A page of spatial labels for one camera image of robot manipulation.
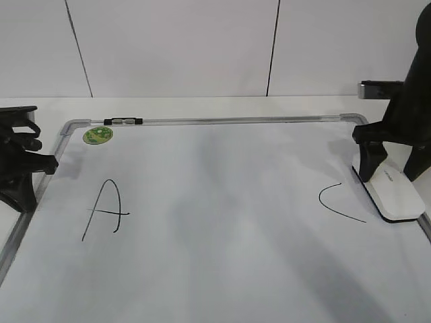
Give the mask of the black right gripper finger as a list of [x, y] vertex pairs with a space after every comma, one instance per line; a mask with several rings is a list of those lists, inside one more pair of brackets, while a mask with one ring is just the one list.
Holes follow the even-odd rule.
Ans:
[[431, 146], [412, 147], [403, 173], [414, 182], [431, 166]]
[[360, 148], [361, 181], [369, 182], [377, 168], [387, 159], [388, 153], [381, 142], [363, 142]]

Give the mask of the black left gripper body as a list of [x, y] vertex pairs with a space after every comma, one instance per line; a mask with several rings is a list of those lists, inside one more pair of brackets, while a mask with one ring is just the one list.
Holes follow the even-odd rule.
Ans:
[[40, 128], [31, 120], [1, 122], [1, 190], [18, 178], [42, 171]]

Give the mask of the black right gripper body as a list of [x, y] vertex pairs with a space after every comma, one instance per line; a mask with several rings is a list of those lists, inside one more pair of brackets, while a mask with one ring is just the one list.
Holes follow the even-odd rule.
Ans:
[[357, 126], [357, 144], [393, 142], [411, 146], [430, 143], [430, 84], [404, 83], [390, 100], [383, 119]]

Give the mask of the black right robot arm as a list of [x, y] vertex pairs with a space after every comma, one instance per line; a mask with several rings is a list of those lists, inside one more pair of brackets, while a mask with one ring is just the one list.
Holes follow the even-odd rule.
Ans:
[[383, 119], [356, 126], [352, 137], [360, 148], [361, 181], [368, 182], [388, 153], [383, 143], [412, 147], [403, 173], [415, 181], [430, 168], [430, 5], [416, 25], [418, 49], [404, 81], [361, 81], [358, 97], [389, 100]]

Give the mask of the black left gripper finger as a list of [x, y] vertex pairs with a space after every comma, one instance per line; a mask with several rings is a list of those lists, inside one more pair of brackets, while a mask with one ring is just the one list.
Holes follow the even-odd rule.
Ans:
[[1, 180], [1, 201], [20, 213], [34, 211], [36, 208], [36, 196], [32, 174]]
[[31, 173], [43, 172], [46, 175], [53, 175], [59, 163], [54, 155], [41, 155], [38, 153], [29, 153], [29, 168]]

